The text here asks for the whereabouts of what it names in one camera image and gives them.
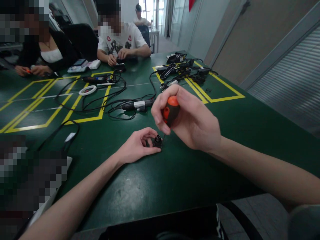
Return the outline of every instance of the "person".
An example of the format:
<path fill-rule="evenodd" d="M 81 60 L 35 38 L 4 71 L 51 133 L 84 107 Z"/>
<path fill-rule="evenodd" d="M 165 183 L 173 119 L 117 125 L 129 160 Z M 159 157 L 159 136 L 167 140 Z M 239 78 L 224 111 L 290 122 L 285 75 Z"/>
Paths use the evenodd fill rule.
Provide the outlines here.
<path fill-rule="evenodd" d="M 170 134 L 171 130 L 165 124 L 161 111 L 170 96 L 177 96 L 180 104 L 172 130 L 189 148 L 206 152 L 213 161 L 223 162 L 293 207 L 320 204 L 319 178 L 221 136 L 218 119 L 196 96 L 178 85 L 161 93 L 151 109 L 157 127 L 165 134 Z M 116 153 L 51 206 L 20 239 L 71 238 L 93 200 L 122 165 L 161 152 L 161 149 L 152 147 L 151 138 L 156 135 L 157 132 L 149 127 L 134 132 Z"/>
<path fill-rule="evenodd" d="M 151 26 L 151 22 L 149 22 L 146 18 L 141 17 L 141 6 L 139 3 L 136 5 L 136 15 L 137 16 L 133 19 L 133 22 L 136 26 Z"/>
<path fill-rule="evenodd" d="M 68 68 L 77 61 L 77 52 L 63 32 L 46 26 L 43 21 L 39 21 L 37 14 L 25 14 L 25 20 L 24 27 L 30 29 L 34 38 L 23 43 L 23 50 L 15 66 L 17 74 L 22 77 L 30 74 L 45 76 L 46 73 Z M 39 57 L 45 65 L 36 65 Z"/>
<path fill-rule="evenodd" d="M 121 22 L 119 4 L 116 0 L 105 3 L 96 1 L 100 18 L 97 58 L 110 66 L 117 64 L 117 58 L 128 56 L 149 57 L 151 50 L 134 23 Z"/>

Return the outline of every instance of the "black jacket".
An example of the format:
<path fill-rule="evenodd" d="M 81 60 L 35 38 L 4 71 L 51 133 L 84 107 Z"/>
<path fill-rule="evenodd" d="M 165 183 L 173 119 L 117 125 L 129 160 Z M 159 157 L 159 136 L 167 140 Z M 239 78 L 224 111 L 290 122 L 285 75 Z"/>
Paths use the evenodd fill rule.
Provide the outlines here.
<path fill-rule="evenodd" d="M 41 57 L 41 59 L 51 68 L 52 71 L 57 72 L 65 68 L 69 68 L 78 60 L 76 50 L 73 48 L 69 39 L 66 37 L 66 35 L 64 35 L 64 33 L 52 30 L 49 32 L 56 42 L 63 59 L 54 63 L 47 63 L 41 57 L 41 50 L 38 42 L 24 42 L 23 50 L 20 54 L 19 60 L 17 61 L 17 65 L 30 67 L 31 65 L 35 65 L 38 58 Z"/>

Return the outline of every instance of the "table leg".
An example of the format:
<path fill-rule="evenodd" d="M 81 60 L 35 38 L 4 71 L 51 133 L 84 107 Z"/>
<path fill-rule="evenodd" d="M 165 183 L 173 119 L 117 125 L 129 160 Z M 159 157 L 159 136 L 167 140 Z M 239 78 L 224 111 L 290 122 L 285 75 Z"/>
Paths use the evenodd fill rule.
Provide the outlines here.
<path fill-rule="evenodd" d="M 159 33 L 157 34 L 157 53 L 159 53 Z"/>

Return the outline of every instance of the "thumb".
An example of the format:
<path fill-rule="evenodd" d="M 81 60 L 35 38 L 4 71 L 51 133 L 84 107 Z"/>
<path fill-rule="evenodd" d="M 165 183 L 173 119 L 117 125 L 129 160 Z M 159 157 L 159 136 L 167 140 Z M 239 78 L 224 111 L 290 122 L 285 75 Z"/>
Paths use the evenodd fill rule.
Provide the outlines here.
<path fill-rule="evenodd" d="M 151 154 L 155 154 L 157 152 L 161 152 L 161 148 L 157 148 L 157 147 L 144 147 L 144 155 L 151 155 Z"/>

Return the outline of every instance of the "wrist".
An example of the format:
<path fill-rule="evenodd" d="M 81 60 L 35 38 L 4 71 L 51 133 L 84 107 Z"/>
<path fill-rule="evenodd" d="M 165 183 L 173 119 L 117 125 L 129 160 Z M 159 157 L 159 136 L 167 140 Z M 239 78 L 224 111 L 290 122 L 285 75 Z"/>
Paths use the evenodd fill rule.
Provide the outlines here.
<path fill-rule="evenodd" d="M 115 152 L 105 161 L 105 163 L 111 165 L 116 171 L 123 165 L 123 157 L 118 152 Z"/>
<path fill-rule="evenodd" d="M 137 55 L 137 48 L 135 49 L 130 49 L 130 55 Z"/>
<path fill-rule="evenodd" d="M 228 151 L 229 141 L 228 138 L 221 136 L 219 146 L 210 149 L 207 153 L 215 157 L 223 157 L 224 153 Z"/>

